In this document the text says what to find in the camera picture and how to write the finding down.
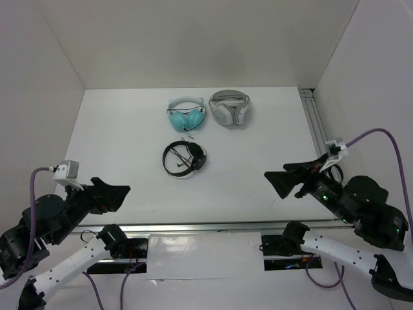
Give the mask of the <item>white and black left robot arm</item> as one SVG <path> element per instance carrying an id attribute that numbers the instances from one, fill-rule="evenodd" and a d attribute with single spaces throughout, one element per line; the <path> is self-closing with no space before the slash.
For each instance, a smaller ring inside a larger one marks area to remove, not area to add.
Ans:
<path id="1" fill-rule="evenodd" d="M 60 245 L 87 215 L 116 212 L 130 192 L 127 185 L 109 185 L 98 177 L 91 182 L 65 185 L 66 198 L 48 194 L 32 199 L 19 223 L 1 235 L 1 309 L 43 309 L 62 286 L 91 265 L 126 253 L 126 234 L 109 224 L 69 258 L 43 274 L 33 274 L 49 256 L 50 246 Z"/>

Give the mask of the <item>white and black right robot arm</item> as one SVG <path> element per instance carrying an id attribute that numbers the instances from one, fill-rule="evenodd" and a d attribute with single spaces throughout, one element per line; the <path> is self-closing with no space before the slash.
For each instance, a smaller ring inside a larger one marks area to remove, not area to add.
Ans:
<path id="1" fill-rule="evenodd" d="M 264 177 L 280 198 L 295 186 L 295 198 L 311 195 L 334 216 L 351 225 L 356 236 L 380 253 L 366 252 L 331 240 L 304 223 L 288 222 L 281 244 L 288 253 L 312 252 L 353 268 L 370 279 L 379 293 L 395 300 L 412 301 L 412 254 L 405 246 L 409 224 L 404 214 L 387 204 L 388 191 L 368 176 L 354 176 L 346 185 L 327 176 L 328 154 L 314 161 L 286 163 L 282 171 Z"/>

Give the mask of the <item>black on-ear headphones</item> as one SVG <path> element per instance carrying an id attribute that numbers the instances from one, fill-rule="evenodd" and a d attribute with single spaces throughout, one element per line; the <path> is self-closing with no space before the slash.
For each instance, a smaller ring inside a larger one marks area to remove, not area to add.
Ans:
<path id="1" fill-rule="evenodd" d="M 188 152 L 189 157 L 184 158 L 178 151 L 176 147 L 184 147 Z M 166 167 L 166 157 L 169 153 L 177 156 L 182 163 L 178 164 L 178 167 L 186 166 L 186 169 L 181 172 L 170 172 Z M 185 177 L 192 172 L 198 171 L 203 167 L 205 162 L 207 161 L 207 152 L 206 150 L 194 142 L 189 142 L 185 140 L 174 141 L 170 145 L 168 145 L 162 155 L 162 164 L 165 171 L 176 178 Z"/>

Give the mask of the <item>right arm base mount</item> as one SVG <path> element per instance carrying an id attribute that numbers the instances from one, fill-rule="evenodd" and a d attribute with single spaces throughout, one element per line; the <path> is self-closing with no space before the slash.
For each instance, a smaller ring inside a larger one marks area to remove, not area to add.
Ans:
<path id="1" fill-rule="evenodd" d="M 281 235 L 262 235 L 259 250 L 263 253 L 265 271 L 287 271 L 306 269 L 322 269 L 323 264 L 318 254 L 304 252 L 290 247 Z"/>

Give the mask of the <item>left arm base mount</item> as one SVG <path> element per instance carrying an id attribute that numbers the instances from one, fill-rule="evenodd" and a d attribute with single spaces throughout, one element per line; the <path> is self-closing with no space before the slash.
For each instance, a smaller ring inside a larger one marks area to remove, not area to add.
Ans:
<path id="1" fill-rule="evenodd" d="M 87 269 L 88 274 L 143 274 L 147 271 L 148 237 L 129 238 L 126 249 L 117 258 L 105 258 Z"/>

